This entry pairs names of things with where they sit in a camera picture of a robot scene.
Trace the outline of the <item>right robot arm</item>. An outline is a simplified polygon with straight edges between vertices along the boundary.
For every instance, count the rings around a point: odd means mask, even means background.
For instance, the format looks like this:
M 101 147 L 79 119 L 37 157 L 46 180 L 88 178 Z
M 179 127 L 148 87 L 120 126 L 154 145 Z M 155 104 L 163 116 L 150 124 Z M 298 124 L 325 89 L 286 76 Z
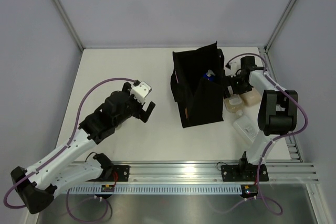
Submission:
M 232 59 L 226 64 L 231 75 L 226 77 L 233 94 L 244 94 L 255 89 L 261 95 L 257 117 L 259 131 L 251 147 L 236 165 L 222 165 L 224 182 L 266 182 L 266 157 L 279 137 L 286 137 L 297 125 L 298 94 L 280 86 L 268 73 L 267 66 L 255 63 L 256 54 L 238 55 L 240 63 Z

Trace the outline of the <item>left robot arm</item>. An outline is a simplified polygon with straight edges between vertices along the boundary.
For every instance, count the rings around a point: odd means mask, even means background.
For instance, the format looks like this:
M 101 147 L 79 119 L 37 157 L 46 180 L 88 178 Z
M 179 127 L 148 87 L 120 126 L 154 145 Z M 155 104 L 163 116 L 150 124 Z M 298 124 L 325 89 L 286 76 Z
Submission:
M 105 182 L 112 177 L 113 163 L 103 153 L 75 168 L 68 165 L 114 134 L 127 119 L 148 121 L 155 103 L 150 102 L 146 110 L 143 106 L 152 88 L 144 81 L 124 81 L 122 90 L 112 92 L 82 122 L 76 118 L 68 141 L 27 168 L 18 166 L 11 171 L 12 190 L 31 214 L 43 211 L 63 191 L 77 184 L 92 179 Z

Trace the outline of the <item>beige soap bottle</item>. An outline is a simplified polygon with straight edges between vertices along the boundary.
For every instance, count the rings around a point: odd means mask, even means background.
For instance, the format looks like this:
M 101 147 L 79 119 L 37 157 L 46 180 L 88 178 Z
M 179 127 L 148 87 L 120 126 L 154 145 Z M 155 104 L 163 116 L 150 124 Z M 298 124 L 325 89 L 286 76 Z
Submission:
M 240 97 L 243 100 L 245 106 L 254 106 L 261 102 L 261 95 L 255 88 L 252 88 L 251 91 L 241 94 Z

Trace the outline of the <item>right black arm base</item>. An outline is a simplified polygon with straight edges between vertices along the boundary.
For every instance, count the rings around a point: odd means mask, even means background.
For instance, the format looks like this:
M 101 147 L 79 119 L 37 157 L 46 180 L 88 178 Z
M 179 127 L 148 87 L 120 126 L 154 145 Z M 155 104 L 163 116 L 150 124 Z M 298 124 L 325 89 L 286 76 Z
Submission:
M 258 165 L 247 165 L 240 169 L 238 165 L 222 165 L 223 182 L 255 182 L 257 180 Z

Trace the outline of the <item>white clear bottle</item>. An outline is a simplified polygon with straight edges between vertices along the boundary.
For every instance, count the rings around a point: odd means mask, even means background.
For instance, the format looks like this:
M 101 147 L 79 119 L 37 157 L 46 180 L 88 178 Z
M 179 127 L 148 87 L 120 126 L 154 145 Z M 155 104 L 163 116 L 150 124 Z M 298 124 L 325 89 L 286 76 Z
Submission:
M 251 146 L 258 133 L 253 121 L 248 116 L 241 114 L 233 122 L 232 126 L 246 145 Z

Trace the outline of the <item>black canvas bag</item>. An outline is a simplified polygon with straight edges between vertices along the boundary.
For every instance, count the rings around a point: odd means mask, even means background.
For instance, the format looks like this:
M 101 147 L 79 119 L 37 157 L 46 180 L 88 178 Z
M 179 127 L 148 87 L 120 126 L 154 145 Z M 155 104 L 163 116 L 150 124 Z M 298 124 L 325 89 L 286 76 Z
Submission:
M 224 55 L 217 43 L 195 50 L 172 52 L 172 57 L 170 87 L 182 127 L 222 122 Z M 214 82 L 202 78 L 208 69 L 216 74 Z

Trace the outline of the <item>orange blue spray bottle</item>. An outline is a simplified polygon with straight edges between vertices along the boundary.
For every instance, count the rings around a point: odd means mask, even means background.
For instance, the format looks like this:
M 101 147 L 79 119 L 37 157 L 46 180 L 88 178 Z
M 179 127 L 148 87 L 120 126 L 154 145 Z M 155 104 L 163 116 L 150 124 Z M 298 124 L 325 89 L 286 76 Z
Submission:
M 216 74 L 211 70 L 211 69 L 208 69 L 203 75 L 202 75 L 202 78 L 210 81 L 210 82 L 214 82 L 215 81 L 215 77 L 216 77 Z

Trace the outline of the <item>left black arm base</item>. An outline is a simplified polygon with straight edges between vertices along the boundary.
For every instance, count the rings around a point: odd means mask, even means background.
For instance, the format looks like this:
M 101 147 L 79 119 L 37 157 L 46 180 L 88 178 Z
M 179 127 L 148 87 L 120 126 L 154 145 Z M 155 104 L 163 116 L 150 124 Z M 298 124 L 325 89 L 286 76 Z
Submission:
M 114 165 L 111 172 L 103 173 L 92 182 L 127 182 L 129 180 L 130 166 L 129 165 Z

